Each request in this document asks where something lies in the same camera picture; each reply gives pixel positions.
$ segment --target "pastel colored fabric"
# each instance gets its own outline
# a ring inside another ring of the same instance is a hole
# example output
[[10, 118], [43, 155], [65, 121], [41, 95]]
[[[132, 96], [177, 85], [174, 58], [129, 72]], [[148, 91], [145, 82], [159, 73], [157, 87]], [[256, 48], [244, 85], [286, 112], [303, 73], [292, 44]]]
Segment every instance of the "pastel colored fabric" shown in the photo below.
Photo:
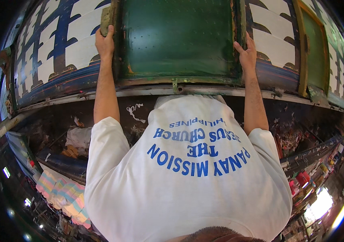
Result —
[[40, 165], [44, 172], [36, 184], [36, 189], [54, 208], [61, 209], [63, 214], [71, 217], [73, 223], [90, 228], [91, 221], [84, 207], [85, 186], [41, 163]]

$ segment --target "white string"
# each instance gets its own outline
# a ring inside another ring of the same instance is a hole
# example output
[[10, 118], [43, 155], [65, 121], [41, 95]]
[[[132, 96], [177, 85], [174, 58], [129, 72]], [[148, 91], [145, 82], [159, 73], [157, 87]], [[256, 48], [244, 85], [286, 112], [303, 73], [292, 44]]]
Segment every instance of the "white string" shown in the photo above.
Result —
[[133, 119], [135, 119], [135, 120], [137, 120], [137, 121], [140, 121], [140, 122], [142, 122], [142, 123], [145, 123], [146, 120], [137, 119], [137, 118], [134, 116], [134, 114], [133, 114], [133, 112], [134, 112], [137, 108], [140, 108], [140, 107], [142, 107], [143, 105], [144, 105], [143, 103], [141, 103], [141, 104], [136, 103], [136, 105], [134, 105], [134, 106], [127, 107], [126, 110], [130, 113], [130, 115], [133, 116]]

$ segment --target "metal pipe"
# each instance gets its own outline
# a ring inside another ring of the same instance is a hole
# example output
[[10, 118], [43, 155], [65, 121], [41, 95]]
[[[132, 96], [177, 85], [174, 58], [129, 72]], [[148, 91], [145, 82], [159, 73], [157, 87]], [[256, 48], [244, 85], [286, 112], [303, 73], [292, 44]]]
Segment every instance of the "metal pipe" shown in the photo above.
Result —
[[8, 119], [6, 122], [0, 123], [0, 138], [5, 135], [6, 132], [14, 128], [18, 123], [22, 122], [24, 119], [28, 118], [32, 114], [36, 113], [39, 108], [30, 110], [28, 112], [22, 113], [14, 117], [13, 119]]
[[[173, 95], [173, 94], [203, 94], [203, 95], [223, 95], [223, 96], [245, 96], [244, 88], [232, 88], [225, 86], [199, 86], [199, 85], [179, 85], [174, 92], [172, 85], [152, 85], [152, 86], [131, 86], [124, 88], [116, 88], [117, 97], [127, 96], [148, 96], [148, 95]], [[276, 93], [273, 91], [261, 90], [264, 99], [275, 99], [292, 103], [301, 103], [322, 108], [333, 109], [344, 113], [344, 109], [329, 105], [319, 104], [310, 101], [310, 99], [300, 98], [296, 95], [286, 93]], [[18, 112], [25, 112], [34, 108], [41, 108], [56, 104], [71, 103], [77, 101], [95, 99], [95, 91], [65, 96], [56, 99], [47, 99], [46, 101], [32, 104], [25, 108], [20, 108]]]

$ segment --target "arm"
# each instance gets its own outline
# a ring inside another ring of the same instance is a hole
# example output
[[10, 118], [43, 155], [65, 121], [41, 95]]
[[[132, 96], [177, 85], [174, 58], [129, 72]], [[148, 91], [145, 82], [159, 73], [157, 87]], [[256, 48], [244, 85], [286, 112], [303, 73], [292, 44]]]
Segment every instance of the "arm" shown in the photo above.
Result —
[[120, 111], [111, 68], [114, 53], [113, 34], [114, 27], [112, 25], [109, 25], [106, 37], [102, 36], [100, 29], [95, 34], [95, 46], [101, 57], [101, 65], [94, 103], [94, 123], [107, 117], [112, 117], [120, 122]]
[[246, 84], [244, 131], [249, 135], [255, 128], [269, 130], [269, 123], [255, 72], [257, 51], [254, 40], [250, 38], [248, 33], [246, 43], [247, 50], [244, 50], [237, 42], [234, 42], [234, 47], [239, 52], [239, 61], [242, 65], [243, 77]]

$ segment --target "wooden frame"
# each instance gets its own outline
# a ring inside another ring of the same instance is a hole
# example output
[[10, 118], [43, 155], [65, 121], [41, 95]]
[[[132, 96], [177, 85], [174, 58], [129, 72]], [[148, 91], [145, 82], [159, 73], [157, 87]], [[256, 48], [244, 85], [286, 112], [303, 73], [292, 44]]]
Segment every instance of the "wooden frame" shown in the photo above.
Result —
[[308, 80], [308, 60], [307, 55], [309, 54], [309, 38], [305, 32], [304, 17], [302, 11], [305, 11], [310, 17], [319, 25], [322, 31], [323, 44], [324, 44], [324, 93], [328, 95], [329, 91], [329, 51], [328, 51], [328, 39], [326, 37], [326, 31], [324, 24], [320, 19], [313, 13], [308, 6], [305, 5], [301, 0], [293, 0], [294, 10], [297, 17], [298, 28], [300, 33], [300, 85], [298, 88], [298, 94], [303, 97], [307, 97], [306, 87]]

